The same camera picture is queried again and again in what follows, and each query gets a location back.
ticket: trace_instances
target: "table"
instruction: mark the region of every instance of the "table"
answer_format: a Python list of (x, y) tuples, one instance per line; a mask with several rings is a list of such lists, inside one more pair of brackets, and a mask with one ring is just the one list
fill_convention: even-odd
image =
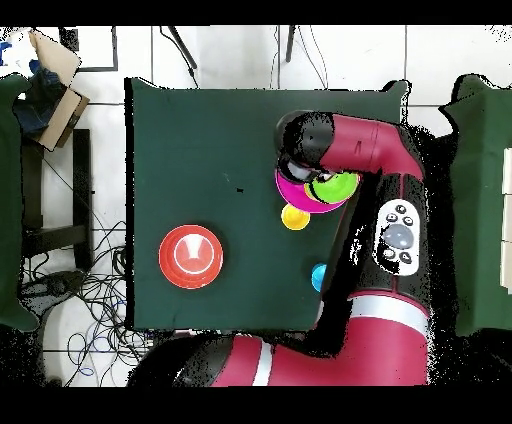
[[(164, 90), (132, 79), (125, 88), (134, 195), (127, 202), (128, 244), (134, 240), (128, 322), (158, 330), (310, 329), (320, 304), (311, 270), (328, 260), (341, 208), (312, 216), (302, 231), (284, 227), (275, 126), (297, 109), (397, 123), (408, 83), (382, 92)], [(184, 224), (210, 229), (224, 250), (221, 273), (198, 290), (172, 285), (158, 265), (161, 241)]]

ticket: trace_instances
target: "white stripe on robot arm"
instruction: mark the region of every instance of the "white stripe on robot arm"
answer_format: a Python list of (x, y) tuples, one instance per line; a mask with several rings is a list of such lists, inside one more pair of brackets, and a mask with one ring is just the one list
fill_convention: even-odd
[(427, 337), (428, 317), (419, 308), (404, 300), (385, 295), (356, 296), (351, 300), (351, 318), (371, 317), (399, 322)]

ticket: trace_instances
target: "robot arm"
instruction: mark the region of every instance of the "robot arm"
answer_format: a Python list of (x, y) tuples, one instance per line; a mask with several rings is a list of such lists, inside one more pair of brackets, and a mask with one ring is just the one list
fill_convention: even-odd
[(348, 297), (343, 347), (335, 357), (315, 358), (254, 337), (216, 339), (189, 358), (174, 384), (425, 384), (430, 306), (424, 173), (407, 130), (299, 111), (279, 122), (276, 142), (277, 169), (297, 184), (324, 173), (380, 174), (368, 203), (369, 236), (361, 240), (360, 278)]

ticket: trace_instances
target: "black metal frame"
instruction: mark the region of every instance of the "black metal frame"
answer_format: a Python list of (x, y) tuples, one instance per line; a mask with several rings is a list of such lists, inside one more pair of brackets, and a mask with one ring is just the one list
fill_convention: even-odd
[(295, 35), (296, 25), (288, 25), (288, 43), (286, 44), (286, 62), (290, 63), (292, 60), (293, 50), (293, 37)]
[(23, 256), (31, 258), (73, 246), (75, 265), (88, 271), (93, 264), (91, 143), (88, 129), (73, 130), (73, 225), (43, 228), (41, 177), (44, 147), (31, 140), (22, 143)]
[(192, 69), (197, 69), (197, 63), (195, 62), (194, 58), (188, 51), (187, 47), (185, 46), (185, 43), (181, 39), (180, 35), (178, 34), (178, 30), (176, 27), (168, 26), (169, 31), (171, 32), (172, 36), (174, 37), (174, 41), (176, 41), (176, 44), (178, 45), (178, 48), (181, 50), (183, 55), (187, 58), (188, 63), (190, 64), (190, 67)]

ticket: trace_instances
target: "red plate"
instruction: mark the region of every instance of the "red plate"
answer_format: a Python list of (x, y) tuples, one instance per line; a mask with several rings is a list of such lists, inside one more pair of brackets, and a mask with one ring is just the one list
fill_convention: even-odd
[(183, 225), (165, 236), (158, 252), (160, 269), (174, 285), (198, 289), (210, 284), (222, 268), (222, 246), (199, 225)]

